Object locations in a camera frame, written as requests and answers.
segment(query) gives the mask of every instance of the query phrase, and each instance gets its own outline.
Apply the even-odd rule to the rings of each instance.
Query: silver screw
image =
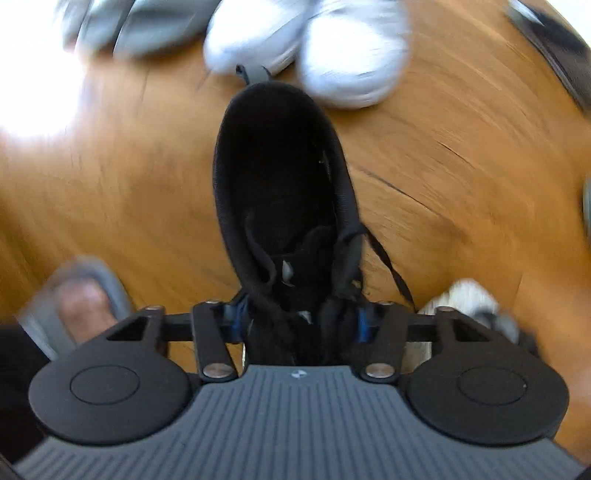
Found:
[[[233,372],[234,369],[226,364],[209,364],[203,369],[203,374],[209,378],[226,378]]]
[[[389,378],[395,372],[396,369],[388,364],[370,364],[365,367],[365,373],[371,378]]]

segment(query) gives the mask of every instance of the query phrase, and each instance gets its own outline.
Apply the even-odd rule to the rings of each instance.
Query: bare foot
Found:
[[[56,290],[56,299],[57,314],[76,343],[84,343],[117,323],[109,297],[91,278],[64,282]]]

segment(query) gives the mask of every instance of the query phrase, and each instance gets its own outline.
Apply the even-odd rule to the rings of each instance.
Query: wood grain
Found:
[[[408,6],[413,59],[399,88],[379,106],[329,112],[363,218],[418,304],[472,277],[536,331],[570,388],[558,440],[591,462],[591,252],[580,211],[591,122],[504,17],[504,1]],[[229,299],[238,282],[211,165],[240,87],[207,72],[200,41],[150,61],[101,57],[87,65],[67,129],[0,130],[1,313],[81,252],[103,258],[139,306],[182,312]],[[364,264],[369,295],[398,298],[379,261]],[[184,364],[191,353],[178,348]]]

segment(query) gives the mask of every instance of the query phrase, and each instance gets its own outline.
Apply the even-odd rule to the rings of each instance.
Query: ribbed rubber surface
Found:
[[[48,439],[17,465],[30,480],[567,480],[582,470],[549,440],[493,449],[449,439],[395,388],[347,367],[258,366],[204,387],[149,438],[103,448]]]

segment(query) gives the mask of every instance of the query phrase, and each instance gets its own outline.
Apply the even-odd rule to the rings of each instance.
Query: gray slide sandal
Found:
[[[98,52],[112,47],[134,0],[94,0],[80,29],[76,49]]]
[[[56,6],[56,21],[61,26],[62,43],[68,45],[78,38],[82,22],[91,0],[59,0]]]
[[[104,289],[117,320],[123,320],[134,311],[123,285],[101,260],[78,257],[68,262],[56,270],[17,315],[18,323],[50,360],[71,352],[77,346],[57,314],[53,291],[65,281],[83,278],[96,280]]]
[[[204,32],[220,0],[137,0],[113,54],[140,57],[185,44]]]

